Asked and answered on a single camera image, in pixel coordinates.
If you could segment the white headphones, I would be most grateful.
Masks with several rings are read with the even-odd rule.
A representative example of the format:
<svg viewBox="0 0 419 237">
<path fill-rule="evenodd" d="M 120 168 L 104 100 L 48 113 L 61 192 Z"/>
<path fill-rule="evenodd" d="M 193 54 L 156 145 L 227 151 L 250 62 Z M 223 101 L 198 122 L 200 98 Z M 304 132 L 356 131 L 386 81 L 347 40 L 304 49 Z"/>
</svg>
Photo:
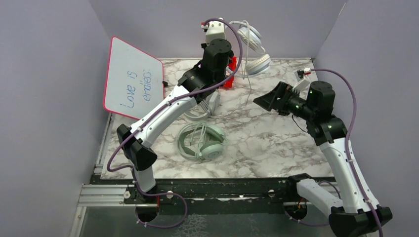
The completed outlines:
<svg viewBox="0 0 419 237">
<path fill-rule="evenodd" d="M 229 24 L 239 25 L 236 33 L 241 38 L 246 51 L 244 63 L 241 65 L 242 73 L 236 75 L 243 78 L 255 77 L 268 70 L 271 63 L 271 57 L 266 52 L 266 49 L 262 46 L 262 35 L 260 32 L 245 20 L 231 21 Z M 260 54 L 261 56 L 253 61 L 249 61 L 249 49 L 256 52 L 257 54 Z"/>
</svg>

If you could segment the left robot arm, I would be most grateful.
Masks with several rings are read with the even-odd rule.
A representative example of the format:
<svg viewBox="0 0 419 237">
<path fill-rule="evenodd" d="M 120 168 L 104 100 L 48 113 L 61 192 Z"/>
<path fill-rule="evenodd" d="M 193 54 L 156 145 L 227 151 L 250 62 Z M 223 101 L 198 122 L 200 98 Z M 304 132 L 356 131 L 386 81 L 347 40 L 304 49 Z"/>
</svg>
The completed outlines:
<svg viewBox="0 0 419 237">
<path fill-rule="evenodd" d="M 172 92 L 145 117 L 130 126 L 117 128 L 120 145 L 131 162 L 137 182 L 137 197 L 145 203 L 155 198 L 156 184 L 152 165 L 157 154 L 151 149 L 160 134 L 179 116 L 214 93 L 226 80 L 226 68 L 234 56 L 232 45 L 225 39 L 214 39 L 205 47 L 203 58 L 187 70 Z"/>
</svg>

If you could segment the grey white gaming headset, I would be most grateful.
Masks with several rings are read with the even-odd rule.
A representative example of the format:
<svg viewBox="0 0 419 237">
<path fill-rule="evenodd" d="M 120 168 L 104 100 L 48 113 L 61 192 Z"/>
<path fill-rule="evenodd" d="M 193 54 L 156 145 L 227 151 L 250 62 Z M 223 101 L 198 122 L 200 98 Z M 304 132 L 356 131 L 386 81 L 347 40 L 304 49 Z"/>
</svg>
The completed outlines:
<svg viewBox="0 0 419 237">
<path fill-rule="evenodd" d="M 220 93 L 216 90 L 209 97 L 203 100 L 199 105 L 204 110 L 204 113 L 201 115 L 195 115 L 190 111 L 185 112 L 185 116 L 192 121 L 200 121 L 206 118 L 209 118 L 214 114 L 215 109 L 219 106 L 220 103 Z"/>
</svg>

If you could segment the green headphones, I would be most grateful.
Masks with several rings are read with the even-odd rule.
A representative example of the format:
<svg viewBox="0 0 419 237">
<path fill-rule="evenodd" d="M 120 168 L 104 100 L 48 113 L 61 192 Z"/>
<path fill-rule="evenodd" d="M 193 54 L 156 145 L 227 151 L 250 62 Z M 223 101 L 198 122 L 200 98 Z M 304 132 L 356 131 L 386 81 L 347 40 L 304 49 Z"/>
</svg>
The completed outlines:
<svg viewBox="0 0 419 237">
<path fill-rule="evenodd" d="M 184 126 L 175 142 L 179 154 L 189 160 L 213 160 L 223 154 L 225 131 L 207 122 L 193 122 Z"/>
</svg>

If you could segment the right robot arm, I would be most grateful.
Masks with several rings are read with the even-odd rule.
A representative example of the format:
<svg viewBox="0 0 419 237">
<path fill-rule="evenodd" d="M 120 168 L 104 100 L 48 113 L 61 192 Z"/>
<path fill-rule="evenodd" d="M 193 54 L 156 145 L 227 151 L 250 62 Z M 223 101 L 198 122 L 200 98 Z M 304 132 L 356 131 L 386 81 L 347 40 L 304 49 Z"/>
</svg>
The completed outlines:
<svg viewBox="0 0 419 237">
<path fill-rule="evenodd" d="M 379 233 L 392 219 L 392 212 L 380 205 L 363 178 L 347 138 L 346 126 L 333 115 L 334 100 L 335 91 L 329 83 L 314 81 L 306 99 L 291 85 L 280 82 L 253 102 L 267 111 L 305 120 L 307 132 L 326 157 L 340 191 L 340 196 L 336 197 L 303 173 L 288 178 L 286 197 L 292 201 L 301 197 L 310 201 L 327 217 L 337 237 Z"/>
</svg>

